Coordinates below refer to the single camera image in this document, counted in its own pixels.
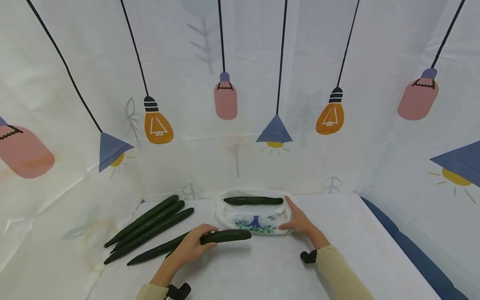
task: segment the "wrist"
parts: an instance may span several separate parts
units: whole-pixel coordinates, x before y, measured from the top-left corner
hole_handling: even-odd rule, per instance
[[[178,261],[172,259],[171,257],[168,257],[158,268],[158,271],[156,272],[150,283],[159,287],[167,288],[180,268],[181,265]]]
[[[311,230],[307,234],[308,239],[312,242],[315,249],[321,249],[323,247],[329,246],[330,242],[325,237],[324,233],[321,232],[317,227],[312,226]]]

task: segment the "black clip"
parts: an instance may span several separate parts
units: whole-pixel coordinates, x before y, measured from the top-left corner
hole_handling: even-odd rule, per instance
[[[300,258],[304,264],[314,264],[317,261],[317,250],[313,250],[310,253],[303,251],[300,253]]]
[[[185,300],[185,298],[187,298],[188,294],[190,294],[191,291],[192,288],[186,282],[180,288],[177,288],[176,286],[171,284],[168,286],[167,297],[173,300]]]

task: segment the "yellow bulb drawing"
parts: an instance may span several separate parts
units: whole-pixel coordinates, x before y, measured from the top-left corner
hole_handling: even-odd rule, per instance
[[[460,175],[455,174],[454,172],[450,172],[449,170],[442,168],[442,174],[443,176],[453,182],[454,184],[458,184],[461,186],[468,186],[471,185],[472,183],[465,178],[461,177]]]
[[[126,163],[123,162],[123,159],[124,158],[135,158],[134,156],[128,156],[128,157],[125,157],[125,153],[122,153],[119,158],[117,158],[113,163],[111,163],[111,167],[113,167],[113,172],[112,172],[112,175],[110,175],[110,178],[112,178],[113,174],[115,174],[115,171],[119,171],[120,173],[120,165],[123,164],[123,165],[127,165]]]
[[[283,143],[280,143],[280,142],[265,142],[267,144],[267,147],[263,148],[261,151],[267,149],[270,147],[270,151],[268,152],[268,154],[272,153],[274,150],[276,150],[278,152],[279,155],[282,155],[280,153],[280,150],[285,150],[287,152],[290,152],[290,150],[288,149],[285,149],[285,148],[282,148],[283,146]]]
[[[455,174],[454,172],[451,172],[451,171],[449,171],[445,168],[442,168],[442,173],[441,174],[431,173],[431,172],[428,172],[428,174],[435,175],[435,176],[443,176],[449,182],[451,182],[453,184],[456,184],[456,185],[459,185],[459,186],[469,186],[469,185],[472,184],[470,181],[466,180],[465,178],[461,177],[460,175]],[[438,182],[437,185],[445,184],[445,183],[447,183],[447,181],[444,180],[444,181]],[[464,191],[467,194],[467,196],[470,198],[470,200],[473,203],[476,204],[477,202],[475,202],[475,200],[470,195],[470,193],[467,191],[467,189],[464,189]],[[453,195],[456,195],[456,186],[453,187]]]
[[[344,112],[341,104],[343,92],[336,87],[330,95],[330,101],[318,117],[315,129],[319,134],[328,135],[340,130],[343,126]]]
[[[281,148],[283,146],[283,143],[279,142],[266,142],[266,144],[272,148]]]
[[[173,140],[173,129],[167,119],[158,112],[156,101],[145,97],[145,135],[152,144],[166,144]]]

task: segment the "white table surface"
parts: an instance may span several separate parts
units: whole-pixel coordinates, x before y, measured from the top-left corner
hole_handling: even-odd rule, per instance
[[[440,299],[380,222],[355,193],[295,196],[295,203],[338,247],[375,299]],[[139,206],[135,220],[157,203]],[[187,201],[195,213],[129,255],[106,266],[88,300],[134,300],[162,263],[162,255],[127,266],[133,257],[191,228],[213,221],[213,200]],[[188,300],[334,299],[315,264],[304,265],[302,251],[313,250],[297,234],[253,235],[250,240],[219,244],[173,280],[192,287]]]

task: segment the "cucumber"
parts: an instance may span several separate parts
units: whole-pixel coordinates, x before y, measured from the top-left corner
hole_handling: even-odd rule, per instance
[[[124,229],[120,230],[119,233],[117,233],[111,240],[109,240],[104,247],[108,248],[111,245],[115,244],[116,242],[120,241],[124,237],[127,236],[130,232],[132,232],[134,229],[139,227],[142,223],[146,222],[150,218],[154,217],[156,214],[164,210],[165,208],[169,207],[172,203],[178,201],[179,197],[177,195],[173,195],[168,197],[167,199],[163,200],[159,204],[155,205],[152,209],[141,215],[138,219],[130,223],[127,227]]]
[[[178,245],[180,245],[181,241],[183,241],[183,238],[188,234],[185,233],[185,234],[182,234],[181,236],[171,240],[171,241],[168,241],[164,244],[161,244],[160,246],[157,246],[155,248],[152,248],[140,255],[138,255],[137,257],[135,257],[134,259],[132,259],[131,261],[129,261],[127,263],[127,265],[133,265],[133,264],[141,264],[141,263],[144,263],[146,261],[149,261],[151,259],[154,259],[154,258],[157,258],[159,256],[161,256],[162,254],[165,254],[169,251],[175,251],[175,249],[178,247]]]
[[[116,251],[117,249],[123,247],[124,245],[128,244],[131,240],[139,237],[143,233],[147,232],[150,228],[155,226],[156,224],[159,224],[166,219],[170,218],[177,212],[179,212],[183,207],[185,206],[185,201],[180,200],[178,202],[175,202],[174,204],[170,205],[167,207],[164,211],[158,213],[155,217],[149,219],[145,223],[141,224],[137,229],[134,231],[130,232],[126,237],[121,239],[115,248],[113,248],[113,251]]]
[[[193,214],[193,207],[187,208],[185,210],[182,210],[181,212],[171,216],[167,220],[160,222],[150,228],[147,232],[144,234],[140,235],[139,237],[131,240],[128,242],[126,245],[123,247],[119,248],[116,250],[112,255],[110,255],[109,258],[107,258],[103,263],[104,264],[109,264],[127,254],[135,250],[136,248],[140,247],[141,245],[145,244],[152,238],[156,237],[163,231],[167,230],[168,228],[180,223],[181,221],[185,220],[186,218],[190,217]]]
[[[223,243],[226,241],[234,240],[248,240],[252,237],[252,233],[248,230],[241,229],[229,229],[218,231],[214,233],[209,233],[200,238],[200,244],[205,245],[207,243]]]
[[[231,205],[279,205],[283,203],[282,198],[269,197],[230,197],[223,201]]]
[[[167,254],[167,255],[165,256],[165,258],[167,258],[167,257],[169,257],[170,255],[172,255],[173,252],[175,252],[175,249],[173,249],[169,254]]]

